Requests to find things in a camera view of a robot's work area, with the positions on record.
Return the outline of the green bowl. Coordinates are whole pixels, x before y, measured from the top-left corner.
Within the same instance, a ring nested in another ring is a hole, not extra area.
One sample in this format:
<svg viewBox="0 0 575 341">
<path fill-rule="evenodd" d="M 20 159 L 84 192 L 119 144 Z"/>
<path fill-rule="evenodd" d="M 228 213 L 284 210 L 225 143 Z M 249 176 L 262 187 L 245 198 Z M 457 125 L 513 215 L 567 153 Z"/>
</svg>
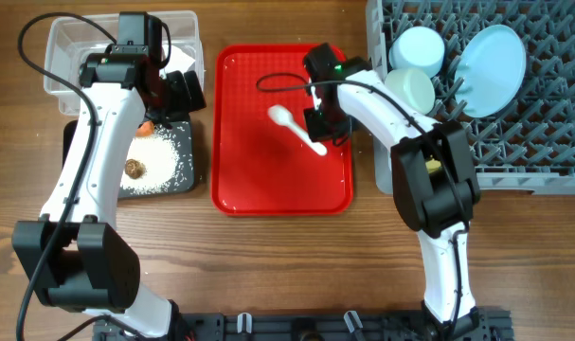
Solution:
<svg viewBox="0 0 575 341">
<path fill-rule="evenodd" d="M 419 68 L 390 71 L 385 86 L 420 114 L 428 115 L 434 108 L 436 95 L 432 81 Z"/>
</svg>

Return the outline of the white plastic spoon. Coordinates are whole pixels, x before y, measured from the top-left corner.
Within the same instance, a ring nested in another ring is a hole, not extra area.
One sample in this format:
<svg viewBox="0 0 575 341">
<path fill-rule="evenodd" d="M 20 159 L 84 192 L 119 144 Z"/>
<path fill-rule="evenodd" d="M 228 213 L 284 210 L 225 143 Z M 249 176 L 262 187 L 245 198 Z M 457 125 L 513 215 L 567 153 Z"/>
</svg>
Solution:
<svg viewBox="0 0 575 341">
<path fill-rule="evenodd" d="M 327 148 L 322 143 L 313 142 L 310 139 L 308 133 L 296 124 L 293 114 L 285 107 L 281 105 L 273 105 L 268 109 L 267 114 L 274 123 L 278 126 L 289 129 L 316 154 L 325 156 L 328 153 Z"/>
</svg>

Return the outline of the orange carrot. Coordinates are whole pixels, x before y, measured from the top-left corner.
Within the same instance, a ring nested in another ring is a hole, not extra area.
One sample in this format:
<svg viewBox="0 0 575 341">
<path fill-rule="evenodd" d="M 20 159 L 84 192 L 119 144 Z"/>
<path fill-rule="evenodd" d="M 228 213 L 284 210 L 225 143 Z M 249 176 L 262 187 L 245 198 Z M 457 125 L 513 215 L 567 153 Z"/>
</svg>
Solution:
<svg viewBox="0 0 575 341">
<path fill-rule="evenodd" d="M 146 137 L 154 133 L 154 124 L 151 121 L 143 122 L 136 130 L 136 137 Z"/>
</svg>

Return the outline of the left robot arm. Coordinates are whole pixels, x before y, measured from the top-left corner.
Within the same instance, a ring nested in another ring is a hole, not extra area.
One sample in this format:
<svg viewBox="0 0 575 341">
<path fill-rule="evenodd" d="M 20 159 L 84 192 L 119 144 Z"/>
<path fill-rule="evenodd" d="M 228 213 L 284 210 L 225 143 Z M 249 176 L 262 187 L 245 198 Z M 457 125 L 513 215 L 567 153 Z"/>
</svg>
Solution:
<svg viewBox="0 0 575 341">
<path fill-rule="evenodd" d="M 108 40 L 68 83 L 81 111 L 55 188 L 37 219 L 13 229 L 12 248 L 28 278 L 17 339 L 25 336 L 33 298 L 113 324 L 137 340 L 195 335 L 177 304 L 142 282 L 136 252 L 117 233 L 117 198 L 140 124 L 186 121 L 206 107 L 204 94 L 194 72 L 168 70 L 171 34 L 158 17 L 122 12 Z"/>
</svg>

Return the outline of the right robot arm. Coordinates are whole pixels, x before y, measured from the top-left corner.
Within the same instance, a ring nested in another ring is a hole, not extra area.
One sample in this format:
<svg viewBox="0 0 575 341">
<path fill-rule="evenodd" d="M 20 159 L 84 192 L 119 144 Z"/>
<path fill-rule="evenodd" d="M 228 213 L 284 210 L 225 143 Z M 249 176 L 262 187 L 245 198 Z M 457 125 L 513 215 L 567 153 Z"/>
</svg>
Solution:
<svg viewBox="0 0 575 341">
<path fill-rule="evenodd" d="M 419 239 L 425 275 L 426 336 L 452 340 L 479 324 L 468 275 L 467 242 L 480 188 L 467 134 L 456 121 L 415 112 L 387 89 L 370 63 L 340 60 L 328 44 L 303 58 L 294 90 L 314 98 L 304 112 L 310 139 L 340 145 L 353 123 L 389 152 L 393 199 Z"/>
</svg>

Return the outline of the light blue plate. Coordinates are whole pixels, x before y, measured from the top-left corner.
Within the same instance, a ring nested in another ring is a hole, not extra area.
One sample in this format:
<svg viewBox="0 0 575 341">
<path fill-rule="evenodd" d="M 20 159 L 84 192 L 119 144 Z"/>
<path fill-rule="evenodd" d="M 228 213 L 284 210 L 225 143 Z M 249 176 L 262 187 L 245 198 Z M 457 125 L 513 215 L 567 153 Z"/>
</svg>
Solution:
<svg viewBox="0 0 575 341">
<path fill-rule="evenodd" d="M 493 115 L 514 99 L 526 68 L 527 51 L 516 32 L 504 25 L 486 27 L 460 55 L 454 79 L 462 84 L 455 99 L 466 102 L 468 117 Z"/>
</svg>

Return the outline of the light blue bowl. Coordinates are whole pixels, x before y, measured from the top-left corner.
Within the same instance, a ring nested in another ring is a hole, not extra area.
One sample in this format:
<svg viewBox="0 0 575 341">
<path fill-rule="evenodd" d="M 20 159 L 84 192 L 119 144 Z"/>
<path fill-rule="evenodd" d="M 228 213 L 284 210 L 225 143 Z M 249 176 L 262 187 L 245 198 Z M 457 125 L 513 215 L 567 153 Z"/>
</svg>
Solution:
<svg viewBox="0 0 575 341">
<path fill-rule="evenodd" d="M 439 33 L 428 27 L 405 30 L 388 51 L 393 69 L 419 68 L 429 78 L 441 70 L 445 43 Z"/>
</svg>

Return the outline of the brown food lump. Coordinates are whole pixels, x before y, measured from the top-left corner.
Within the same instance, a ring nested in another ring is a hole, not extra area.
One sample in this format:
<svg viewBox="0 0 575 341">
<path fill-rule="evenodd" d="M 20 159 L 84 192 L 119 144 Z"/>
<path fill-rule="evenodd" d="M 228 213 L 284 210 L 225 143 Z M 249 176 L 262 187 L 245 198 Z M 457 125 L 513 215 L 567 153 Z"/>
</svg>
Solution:
<svg viewBox="0 0 575 341">
<path fill-rule="evenodd" d="M 145 174 L 146 167 L 138 160 L 128 159 L 125 163 L 124 172 L 131 179 L 138 179 Z"/>
</svg>

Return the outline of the yellow plastic cup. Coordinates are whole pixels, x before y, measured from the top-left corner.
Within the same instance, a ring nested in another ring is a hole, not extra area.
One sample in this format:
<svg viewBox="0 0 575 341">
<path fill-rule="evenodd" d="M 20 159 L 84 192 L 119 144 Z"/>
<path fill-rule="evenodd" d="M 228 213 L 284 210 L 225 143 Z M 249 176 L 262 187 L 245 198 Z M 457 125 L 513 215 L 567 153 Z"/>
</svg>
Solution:
<svg viewBox="0 0 575 341">
<path fill-rule="evenodd" d="M 433 173 L 441 169 L 441 162 L 435 159 L 430 159 L 425 162 L 425 166 L 429 173 Z"/>
</svg>

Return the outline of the white rice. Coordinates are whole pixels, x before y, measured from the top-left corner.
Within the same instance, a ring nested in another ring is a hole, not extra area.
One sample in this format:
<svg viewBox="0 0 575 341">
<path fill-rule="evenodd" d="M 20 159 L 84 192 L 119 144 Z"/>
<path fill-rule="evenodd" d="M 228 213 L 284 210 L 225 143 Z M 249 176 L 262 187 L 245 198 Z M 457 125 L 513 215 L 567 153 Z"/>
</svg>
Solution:
<svg viewBox="0 0 575 341">
<path fill-rule="evenodd" d="M 138 161 L 144 173 L 134 179 L 122 174 L 120 188 L 130 195 L 158 194 L 169 188 L 176 173 L 179 152 L 172 140 L 174 134 L 164 127 L 145 137 L 135 137 L 127 153 L 128 160 Z"/>
</svg>

